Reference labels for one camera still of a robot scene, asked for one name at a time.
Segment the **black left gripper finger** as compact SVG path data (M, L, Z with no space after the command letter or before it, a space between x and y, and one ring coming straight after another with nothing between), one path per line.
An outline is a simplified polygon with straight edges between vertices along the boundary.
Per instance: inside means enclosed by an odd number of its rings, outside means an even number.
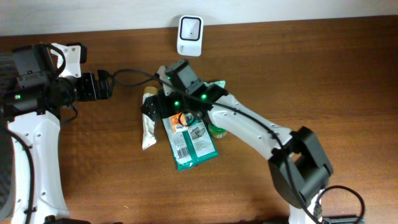
M98 73L98 83L100 85L109 85L109 72L106 70L97 70Z
M98 99L106 100L110 97L109 86L107 84L101 83L99 85Z

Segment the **orange small packet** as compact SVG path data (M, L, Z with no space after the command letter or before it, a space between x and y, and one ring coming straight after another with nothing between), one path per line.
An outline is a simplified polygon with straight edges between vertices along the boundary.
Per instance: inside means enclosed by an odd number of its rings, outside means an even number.
M174 134L188 130L188 124L183 113L175 114L169 118L172 132Z

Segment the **white tube with cork cap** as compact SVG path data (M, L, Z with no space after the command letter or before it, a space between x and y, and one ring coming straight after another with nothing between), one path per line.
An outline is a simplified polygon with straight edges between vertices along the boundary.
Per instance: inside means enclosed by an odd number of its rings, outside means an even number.
M142 103L150 97L156 95L158 89L154 86L147 86L144 88L144 94L142 97ZM143 137L142 137L142 149L146 150L147 148L153 146L156 143L156 138L154 134L155 122L152 121L147 115L142 115L142 123L143 123Z

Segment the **dark green wipes pack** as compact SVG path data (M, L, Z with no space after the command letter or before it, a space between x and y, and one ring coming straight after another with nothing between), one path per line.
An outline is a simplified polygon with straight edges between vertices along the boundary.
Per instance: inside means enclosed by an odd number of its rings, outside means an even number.
M172 132L169 118L162 120L178 171L190 169L219 156L206 124L194 119L190 113L184 115L188 130L177 134Z

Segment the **green lid jar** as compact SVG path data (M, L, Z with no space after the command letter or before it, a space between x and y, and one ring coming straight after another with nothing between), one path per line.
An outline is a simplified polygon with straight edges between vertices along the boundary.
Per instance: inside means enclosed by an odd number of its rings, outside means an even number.
M214 138L217 138L217 139L220 139L220 138L225 137L226 134L228 133L227 130L222 129L222 128L219 128L219 127L217 127L217 126L215 126L215 125L213 125L213 124L209 124L209 125L208 125L208 130L209 130L209 133L210 133Z

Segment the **light green small packet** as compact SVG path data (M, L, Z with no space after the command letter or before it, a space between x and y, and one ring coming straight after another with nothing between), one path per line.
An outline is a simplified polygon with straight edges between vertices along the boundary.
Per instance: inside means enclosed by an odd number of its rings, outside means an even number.
M210 83L205 82L204 84L205 84L206 87L209 87L209 86L212 86L212 85L216 85L216 86L219 86L221 88L224 88L225 85L226 85L226 81L225 80L220 80L220 81L215 81L215 82L210 82Z

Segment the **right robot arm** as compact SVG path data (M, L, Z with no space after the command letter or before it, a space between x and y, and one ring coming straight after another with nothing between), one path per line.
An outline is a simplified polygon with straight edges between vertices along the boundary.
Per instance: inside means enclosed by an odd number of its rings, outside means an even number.
M152 79L160 82L163 90L144 100L143 114L158 121L190 113L227 130L268 161L274 187L290 205L289 223L321 223L315 206L333 168L311 129L303 126L293 131L268 121L223 87L203 82L188 60L178 60Z

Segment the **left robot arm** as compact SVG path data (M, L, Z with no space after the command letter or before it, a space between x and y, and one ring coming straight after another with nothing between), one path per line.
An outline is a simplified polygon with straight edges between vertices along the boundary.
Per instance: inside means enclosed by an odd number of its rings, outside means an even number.
M1 219L73 223L62 192L62 108L109 96L105 71L84 73L80 43L34 44L1 53Z

